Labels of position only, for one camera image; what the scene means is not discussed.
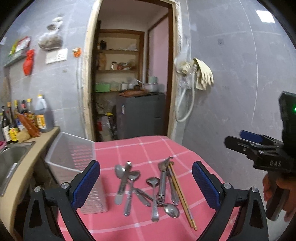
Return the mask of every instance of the gray wall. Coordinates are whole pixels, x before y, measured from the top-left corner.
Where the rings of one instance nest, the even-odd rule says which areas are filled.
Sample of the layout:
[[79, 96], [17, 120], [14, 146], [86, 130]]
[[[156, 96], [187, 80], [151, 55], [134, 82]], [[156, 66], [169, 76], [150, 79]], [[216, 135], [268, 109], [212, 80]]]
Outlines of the gray wall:
[[[81, 59], [73, 57], [72, 49], [84, 48], [86, 27], [94, 0], [35, 0], [11, 25], [6, 33], [6, 43], [0, 46], [0, 80], [3, 81], [3, 63], [16, 39], [31, 36], [35, 49], [34, 67], [30, 76], [22, 70], [23, 60], [6, 69], [11, 83], [11, 99], [33, 98], [44, 94], [52, 109], [55, 125], [73, 135], [85, 137], [78, 104], [77, 83], [80, 84]], [[47, 25], [58, 14], [63, 16], [61, 35], [63, 48], [68, 48], [68, 60], [45, 64], [46, 51], [41, 49], [38, 38], [47, 31]]]
[[[212, 70], [215, 84], [196, 91], [183, 145], [200, 155], [236, 188], [257, 186], [262, 193], [263, 171], [252, 161], [224, 147], [228, 135], [241, 130], [281, 139], [278, 97], [296, 92], [296, 50], [275, 19], [264, 23], [256, 0], [187, 0], [192, 56]], [[270, 240], [286, 224], [269, 222]]]

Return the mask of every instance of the table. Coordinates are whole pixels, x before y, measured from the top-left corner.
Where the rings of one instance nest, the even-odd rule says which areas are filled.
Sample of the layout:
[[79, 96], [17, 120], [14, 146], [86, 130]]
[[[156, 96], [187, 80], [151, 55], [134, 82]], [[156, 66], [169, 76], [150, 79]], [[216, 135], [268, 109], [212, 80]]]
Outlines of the table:
[[[100, 176], [104, 185], [109, 211], [84, 215], [78, 210], [78, 213], [96, 240], [197, 240], [210, 222], [215, 210], [209, 208], [198, 188], [191, 173], [192, 164], [195, 161], [201, 161], [208, 171], [215, 174], [223, 183], [223, 180], [200, 156], [165, 136], [146, 136], [97, 142], [94, 148], [96, 160], [101, 166]], [[173, 219], [164, 213], [163, 208], [159, 208], [160, 220], [153, 223], [150, 220], [152, 208], [144, 206], [135, 195], [133, 195], [132, 199], [131, 214], [128, 217], [123, 216], [126, 195], [121, 205], [114, 203], [120, 183], [114, 172], [116, 164], [124, 165], [127, 161], [130, 161], [133, 165], [132, 170], [141, 172], [141, 176], [134, 183], [134, 186], [152, 195], [152, 188], [146, 184], [145, 180], [151, 176], [159, 177], [160, 171], [157, 164], [169, 156], [174, 157], [172, 159], [175, 162], [174, 170], [190, 205], [198, 228], [197, 231], [190, 228], [181, 204], [178, 205], [181, 213], [179, 218]], [[168, 182], [166, 185], [166, 202], [171, 202]], [[235, 208], [220, 240], [227, 240], [237, 213], [238, 208]], [[66, 241], [72, 240], [60, 216], [58, 223]]]

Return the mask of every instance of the hose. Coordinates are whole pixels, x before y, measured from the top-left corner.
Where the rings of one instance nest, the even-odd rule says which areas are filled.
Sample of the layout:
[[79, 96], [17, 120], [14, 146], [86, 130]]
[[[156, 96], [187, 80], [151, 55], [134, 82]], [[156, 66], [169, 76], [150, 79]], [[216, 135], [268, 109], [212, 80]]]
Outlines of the hose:
[[193, 106], [194, 106], [194, 99], [195, 99], [195, 75], [196, 75], [196, 67], [194, 68], [193, 70], [193, 74], [192, 74], [192, 85], [191, 85], [191, 90], [192, 90], [192, 100], [191, 100], [191, 105], [190, 105], [190, 108], [187, 112], [187, 114], [182, 118], [182, 119], [179, 119], [178, 118], [178, 114], [179, 114], [179, 109], [180, 109], [180, 106], [181, 106], [181, 102], [183, 101], [183, 98], [185, 96], [185, 93], [186, 93], [186, 90], [187, 88], [184, 88], [183, 91], [182, 91], [182, 94], [181, 94], [181, 97], [180, 97], [180, 100], [179, 100], [179, 103], [177, 105], [177, 108], [176, 108], [176, 114], [175, 114], [175, 118], [176, 118], [176, 121], [181, 123], [181, 122], [184, 122], [191, 114], [192, 110], [193, 110]]

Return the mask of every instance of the wooden chopsticks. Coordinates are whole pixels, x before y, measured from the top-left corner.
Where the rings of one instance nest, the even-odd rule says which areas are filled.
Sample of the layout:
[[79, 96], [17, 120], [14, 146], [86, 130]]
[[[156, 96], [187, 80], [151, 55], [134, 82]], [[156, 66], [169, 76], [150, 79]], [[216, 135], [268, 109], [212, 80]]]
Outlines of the wooden chopsticks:
[[188, 203], [187, 203], [187, 201], [186, 201], [186, 199], [185, 199], [184, 193], [183, 193], [183, 191], [182, 191], [182, 189], [181, 189], [181, 186], [180, 186], [179, 181], [178, 181], [178, 179], [177, 179], [177, 175], [176, 175], [176, 173], [175, 173], [175, 171], [174, 171], [174, 169], [173, 169], [173, 165], [172, 165], [171, 162], [170, 162], [168, 168], [170, 168], [171, 171], [172, 171], [172, 174], [173, 174], [173, 175], [172, 175], [172, 180], [173, 180], [173, 183], [174, 183], [175, 189], [176, 189], [176, 191], [177, 191], [177, 193], [178, 193], [178, 195], [179, 195], [179, 198], [180, 198], [181, 204], [182, 204], [182, 206], [183, 206], [184, 212], [185, 212], [185, 214], [186, 214], [187, 220], [188, 220], [188, 222], [189, 222], [189, 225], [190, 225], [191, 228], [194, 228], [194, 230], [196, 231], [196, 230], [197, 230], [197, 227], [196, 227], [196, 224], [195, 224], [194, 218], [193, 218], [193, 216], [192, 216], [192, 214], [191, 214], [191, 211], [190, 211], [189, 205], [188, 205]]

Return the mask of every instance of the red bag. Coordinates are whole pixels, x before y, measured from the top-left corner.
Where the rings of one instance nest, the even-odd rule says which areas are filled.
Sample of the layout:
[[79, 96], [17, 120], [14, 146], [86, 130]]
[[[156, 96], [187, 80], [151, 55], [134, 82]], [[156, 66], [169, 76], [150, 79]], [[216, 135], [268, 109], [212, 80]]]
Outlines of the red bag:
[[34, 56], [35, 52], [34, 49], [30, 49], [27, 52], [27, 58], [24, 61], [24, 64], [22, 65], [22, 69], [24, 70], [24, 74], [25, 75], [30, 75], [32, 72], [32, 68], [33, 68], [33, 56]]

